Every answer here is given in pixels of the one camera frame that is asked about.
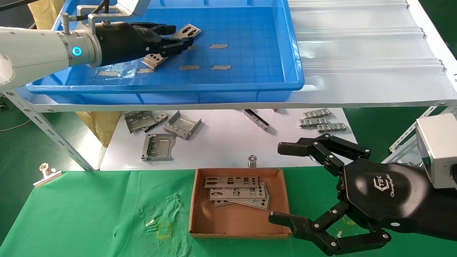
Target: white table surface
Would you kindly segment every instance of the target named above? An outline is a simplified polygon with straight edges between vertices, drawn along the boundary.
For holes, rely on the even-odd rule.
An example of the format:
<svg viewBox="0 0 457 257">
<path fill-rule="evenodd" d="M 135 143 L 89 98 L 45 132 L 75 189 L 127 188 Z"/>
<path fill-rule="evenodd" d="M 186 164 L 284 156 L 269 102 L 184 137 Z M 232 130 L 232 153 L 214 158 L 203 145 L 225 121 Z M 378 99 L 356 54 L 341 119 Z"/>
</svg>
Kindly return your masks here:
<svg viewBox="0 0 457 257">
<path fill-rule="evenodd" d="M 173 161 L 143 162 L 141 153 L 146 133 L 130 134 L 121 118 L 101 164 L 101 171 L 119 170 L 179 170 L 204 167 L 247 167 L 248 156 L 257 156 L 258 167 L 318 166 L 309 157 L 285 156 L 277 153 L 279 142 L 297 142 L 301 137 L 314 138 L 321 134 L 316 128 L 299 128 L 302 113 L 315 109 L 271 109 L 254 110 L 270 123 L 263 131 L 249 120 L 240 110 L 187 110 L 181 111 L 192 120 L 202 119 L 202 124 L 189 138 L 176 138 L 171 155 Z M 343 109 L 330 108 L 327 117 L 332 123 L 343 122 L 348 126 L 345 132 L 334 132 L 343 139 L 356 143 Z M 170 117 L 175 111 L 163 111 Z M 163 124 L 150 131 L 166 133 Z"/>
</svg>

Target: metal shelf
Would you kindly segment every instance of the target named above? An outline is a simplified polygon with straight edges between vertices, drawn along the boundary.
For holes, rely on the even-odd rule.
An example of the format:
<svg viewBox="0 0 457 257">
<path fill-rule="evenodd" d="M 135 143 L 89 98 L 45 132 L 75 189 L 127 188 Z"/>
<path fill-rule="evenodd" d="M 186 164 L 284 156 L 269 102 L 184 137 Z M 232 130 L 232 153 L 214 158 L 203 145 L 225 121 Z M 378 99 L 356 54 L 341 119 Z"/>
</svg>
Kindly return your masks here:
<svg viewBox="0 0 457 257">
<path fill-rule="evenodd" d="M 457 105 L 457 61 L 418 0 L 289 0 L 289 6 L 306 83 L 286 102 L 71 105 L 25 87 L 8 97 L 85 169 L 90 165 L 38 112 Z"/>
</svg>

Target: logo on robotic hand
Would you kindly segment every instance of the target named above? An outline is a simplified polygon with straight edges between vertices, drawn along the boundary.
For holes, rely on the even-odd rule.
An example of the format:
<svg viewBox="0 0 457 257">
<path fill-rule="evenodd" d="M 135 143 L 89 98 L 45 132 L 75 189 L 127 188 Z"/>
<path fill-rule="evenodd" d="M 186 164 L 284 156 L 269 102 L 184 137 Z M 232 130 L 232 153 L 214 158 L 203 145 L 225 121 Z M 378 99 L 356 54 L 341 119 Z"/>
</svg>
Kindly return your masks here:
<svg viewBox="0 0 457 257">
<path fill-rule="evenodd" d="M 390 196 L 394 197 L 395 193 L 393 190 L 393 182 L 392 178 L 389 175 L 386 175 L 386 179 L 383 179 L 382 176 L 376 176 L 376 178 L 373 179 L 374 182 L 374 187 L 379 189 L 381 192 L 384 192 L 387 189 L 391 189 L 390 191 Z"/>
</svg>

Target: white shelf surface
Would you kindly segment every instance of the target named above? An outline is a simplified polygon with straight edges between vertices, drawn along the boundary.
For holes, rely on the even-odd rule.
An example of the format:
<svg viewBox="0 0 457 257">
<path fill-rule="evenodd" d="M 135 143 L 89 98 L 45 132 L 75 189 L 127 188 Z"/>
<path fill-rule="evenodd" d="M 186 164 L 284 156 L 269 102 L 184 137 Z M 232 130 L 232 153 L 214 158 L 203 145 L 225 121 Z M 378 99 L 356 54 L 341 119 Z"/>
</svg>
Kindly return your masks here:
<svg viewBox="0 0 457 257">
<path fill-rule="evenodd" d="M 257 156 L 258 167 L 319 166 L 309 157 L 279 155 L 279 142 L 297 142 L 299 138 L 315 138 L 321 134 L 316 128 L 299 128 L 298 120 L 302 113 L 315 109 L 271 109 L 254 110 L 270 123 L 263 131 L 249 120 L 240 110 L 191 110 L 181 111 L 192 120 L 202 119 L 202 124 L 189 140 L 176 138 L 171 155 L 173 161 L 141 160 L 146 133 L 138 131 L 130 134 L 121 118 L 114 131 L 111 143 L 100 166 L 101 171 L 119 170 L 179 170 L 214 167 L 247 167 L 248 156 Z M 348 126 L 345 132 L 330 133 L 356 143 L 349 123 L 341 108 L 330 108 L 332 115 L 327 117 L 332 123 L 343 122 Z M 175 111 L 163 111 L 173 115 Z M 149 134 L 167 133 L 163 124 Z M 345 163 L 350 161 L 341 158 Z"/>
<path fill-rule="evenodd" d="M 451 105 L 457 61 L 418 0 L 289 0 L 305 86 L 286 102 L 65 105 L 40 112 Z"/>
</svg>

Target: cardboard box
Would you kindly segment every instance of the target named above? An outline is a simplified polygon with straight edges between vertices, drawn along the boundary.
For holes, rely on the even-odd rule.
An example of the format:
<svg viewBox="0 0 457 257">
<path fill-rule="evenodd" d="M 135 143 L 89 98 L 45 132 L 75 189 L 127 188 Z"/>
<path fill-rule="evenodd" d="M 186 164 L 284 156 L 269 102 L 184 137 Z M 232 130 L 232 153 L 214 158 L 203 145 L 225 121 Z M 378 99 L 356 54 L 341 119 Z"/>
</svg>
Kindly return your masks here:
<svg viewBox="0 0 457 257">
<path fill-rule="evenodd" d="M 270 209 L 261 210 L 241 204 L 214 207 L 204 188 L 205 177 L 259 177 L 271 195 Z M 191 200 L 189 233 L 195 238 L 286 239 L 287 227 L 268 222 L 270 211 L 289 213 L 284 173 L 281 169 L 213 168 L 197 169 Z"/>
</svg>

